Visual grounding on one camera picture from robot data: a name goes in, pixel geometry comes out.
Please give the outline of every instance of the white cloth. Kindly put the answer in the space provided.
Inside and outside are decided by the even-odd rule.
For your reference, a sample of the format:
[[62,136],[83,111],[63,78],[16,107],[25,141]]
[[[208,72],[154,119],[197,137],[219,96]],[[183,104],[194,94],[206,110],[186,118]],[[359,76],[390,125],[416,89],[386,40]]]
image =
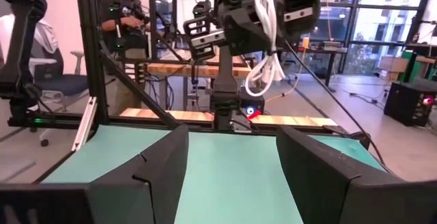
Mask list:
[[[2,16],[0,18],[0,45],[5,62],[8,56],[14,22],[15,15],[13,14]],[[51,54],[53,54],[58,48],[55,32],[45,20],[40,20],[36,25],[34,39]]]

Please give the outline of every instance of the floor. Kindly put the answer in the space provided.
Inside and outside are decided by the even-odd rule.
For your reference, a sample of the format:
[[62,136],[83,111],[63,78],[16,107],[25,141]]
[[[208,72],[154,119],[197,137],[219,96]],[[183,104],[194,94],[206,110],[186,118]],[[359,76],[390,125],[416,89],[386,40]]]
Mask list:
[[[109,112],[115,102],[116,82],[114,77],[107,78],[107,97]],[[172,77],[170,84],[175,92],[175,100],[182,98],[182,84],[178,77]],[[361,100],[351,98],[349,92],[355,92],[370,97],[379,96],[378,100],[384,102],[380,95],[388,84],[386,81],[368,76],[336,76],[330,86],[336,89],[335,96],[355,117],[355,119],[371,135],[377,145],[386,165],[399,177],[408,181],[437,179],[437,133],[424,128],[405,127],[382,113],[382,109]],[[265,95],[266,99],[286,92],[290,85],[286,82],[273,85]],[[82,113],[88,95],[68,107],[69,113]],[[209,98],[201,96],[201,107],[207,106]],[[53,110],[60,110],[58,104],[49,104]],[[173,109],[181,109],[182,105],[175,101]],[[356,132],[358,128],[334,100],[310,76],[303,74],[294,92],[283,98],[267,102],[266,110],[272,115],[294,115],[323,117],[329,116],[349,132]],[[3,116],[0,122],[0,156],[16,155],[30,160],[36,164],[23,173],[9,179],[8,182],[32,182],[45,170],[54,165],[68,153],[74,141],[74,130],[50,130],[43,134],[50,141],[48,147],[40,147],[40,135],[44,130],[32,133],[29,129],[10,128],[7,125],[9,117],[9,104],[0,100],[0,111]],[[432,113],[432,121],[437,124],[437,111]]]

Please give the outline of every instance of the teal table surface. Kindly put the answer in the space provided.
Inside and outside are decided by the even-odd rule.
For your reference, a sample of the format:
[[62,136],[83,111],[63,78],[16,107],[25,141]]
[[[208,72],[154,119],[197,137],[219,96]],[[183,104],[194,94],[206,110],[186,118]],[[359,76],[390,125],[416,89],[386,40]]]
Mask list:
[[[91,182],[168,132],[99,126],[93,139],[44,183]],[[358,141],[314,138],[382,170]],[[281,169],[275,137],[190,132],[189,139],[176,224],[302,223]]]

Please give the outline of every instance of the red light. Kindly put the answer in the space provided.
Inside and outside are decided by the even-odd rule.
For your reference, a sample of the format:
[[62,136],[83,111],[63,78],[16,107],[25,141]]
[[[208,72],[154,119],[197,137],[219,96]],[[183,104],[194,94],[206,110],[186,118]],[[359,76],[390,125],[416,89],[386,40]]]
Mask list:
[[426,97],[422,102],[424,105],[432,105],[434,103],[434,99],[432,97]]

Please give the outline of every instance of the coiled white cable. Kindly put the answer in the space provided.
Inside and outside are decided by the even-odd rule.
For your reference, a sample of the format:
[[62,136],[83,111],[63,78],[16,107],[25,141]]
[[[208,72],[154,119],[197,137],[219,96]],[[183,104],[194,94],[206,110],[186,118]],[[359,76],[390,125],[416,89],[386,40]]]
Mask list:
[[[280,81],[285,77],[282,71],[281,63],[279,63],[278,55],[276,54],[276,34],[277,34],[277,17],[276,9],[274,8],[273,0],[254,0],[255,11],[258,15],[259,21],[262,24],[264,33],[271,41],[271,56],[267,55],[259,62],[249,73],[246,78],[246,91],[250,96],[262,96],[272,85],[273,81]],[[265,88],[259,93],[253,93],[249,89],[249,83],[262,78],[266,83]]]

